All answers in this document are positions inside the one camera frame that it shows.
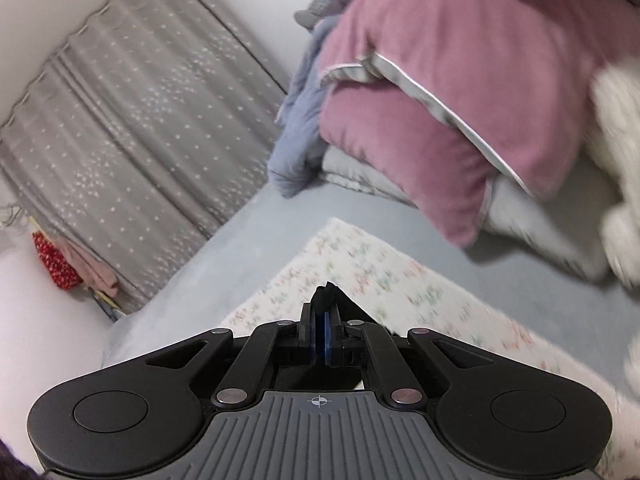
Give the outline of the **white plush toy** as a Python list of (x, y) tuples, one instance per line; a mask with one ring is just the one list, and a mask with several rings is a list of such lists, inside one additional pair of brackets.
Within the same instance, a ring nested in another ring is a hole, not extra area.
[(639, 286), (639, 60), (605, 66), (591, 85), (597, 131), (588, 141), (592, 160), (620, 189), (622, 201), (603, 216), (600, 237), (614, 274)]

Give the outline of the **grey patterned curtain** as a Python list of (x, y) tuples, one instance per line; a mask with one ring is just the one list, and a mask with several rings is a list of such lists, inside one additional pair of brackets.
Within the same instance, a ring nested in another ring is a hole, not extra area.
[(108, 0), (14, 106), (1, 172), (131, 313), (265, 184), (287, 86), (220, 0)]

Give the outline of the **upper pink pillow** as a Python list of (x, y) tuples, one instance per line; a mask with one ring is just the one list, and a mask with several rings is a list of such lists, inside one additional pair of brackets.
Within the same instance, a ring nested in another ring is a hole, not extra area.
[(320, 75), (391, 82), (548, 200), (584, 143), (594, 74), (638, 52), (627, 0), (352, 0)]

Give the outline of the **light blue bed sheet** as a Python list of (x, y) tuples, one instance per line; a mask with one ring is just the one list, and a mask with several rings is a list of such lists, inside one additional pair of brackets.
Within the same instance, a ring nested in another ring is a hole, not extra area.
[(575, 278), (510, 238), (480, 234), (461, 250), (410, 206), (323, 182), (292, 200), (266, 185), (145, 307), (114, 324), (103, 365), (220, 325), (332, 218), (449, 278), (631, 393), (624, 363), (639, 331), (638, 295), (616, 281)]

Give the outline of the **floral white bed mat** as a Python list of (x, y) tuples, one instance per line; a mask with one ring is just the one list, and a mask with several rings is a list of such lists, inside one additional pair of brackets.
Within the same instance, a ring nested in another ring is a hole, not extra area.
[(230, 312), (221, 326), (238, 336), (262, 323), (300, 315), (320, 285), (332, 282), (375, 321), (404, 336), (425, 326), (506, 358), (587, 386), (613, 417), (597, 466), (605, 479), (639, 474), (639, 405), (560, 347), (484, 304), (470, 292), (362, 229), (332, 218), (272, 280)]

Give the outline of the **black pants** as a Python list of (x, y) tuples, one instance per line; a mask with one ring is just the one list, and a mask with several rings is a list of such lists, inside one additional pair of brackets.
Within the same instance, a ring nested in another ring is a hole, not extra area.
[(348, 337), (346, 326), (349, 321), (361, 321), (381, 325), (362, 307), (358, 306), (354, 300), (351, 300), (337, 285), (332, 282), (326, 282), (323, 286), (319, 286), (314, 292), (314, 296), (310, 300), (312, 310), (314, 311), (314, 331), (323, 335), (323, 319), (324, 314), (332, 309), (340, 310), (343, 323), (344, 339)]

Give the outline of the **pink hanging cloth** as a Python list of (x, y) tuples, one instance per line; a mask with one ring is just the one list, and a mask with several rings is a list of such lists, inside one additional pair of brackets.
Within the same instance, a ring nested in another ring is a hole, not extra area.
[(107, 264), (66, 238), (60, 237), (56, 247), (88, 287), (110, 298), (117, 295), (118, 278)]

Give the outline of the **red hanging bag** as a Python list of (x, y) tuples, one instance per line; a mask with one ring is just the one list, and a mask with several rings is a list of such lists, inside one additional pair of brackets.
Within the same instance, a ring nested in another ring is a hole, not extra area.
[(32, 241), (40, 262), (46, 268), (52, 282), (63, 290), (72, 290), (82, 283), (75, 269), (62, 252), (41, 231), (32, 233)]

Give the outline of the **pink pillow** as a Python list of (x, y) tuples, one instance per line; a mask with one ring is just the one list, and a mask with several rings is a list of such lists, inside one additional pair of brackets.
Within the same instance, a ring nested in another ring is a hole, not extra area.
[(389, 82), (343, 82), (324, 101), (320, 136), (384, 174), (449, 243), (473, 245), (497, 170), (422, 103)]
[(548, 200), (584, 143), (594, 74), (638, 52), (627, 0), (352, 0), (320, 75), (391, 82)]

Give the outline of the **blue-grey blanket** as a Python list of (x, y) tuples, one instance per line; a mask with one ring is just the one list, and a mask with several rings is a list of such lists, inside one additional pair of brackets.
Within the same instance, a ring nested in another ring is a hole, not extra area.
[(328, 144), (320, 136), (320, 114), (328, 88), (320, 81), (320, 53), (340, 17), (322, 20), (312, 31), (307, 49), (294, 74), (276, 125), (279, 139), (268, 160), (268, 179), (281, 196), (292, 198), (319, 173)]

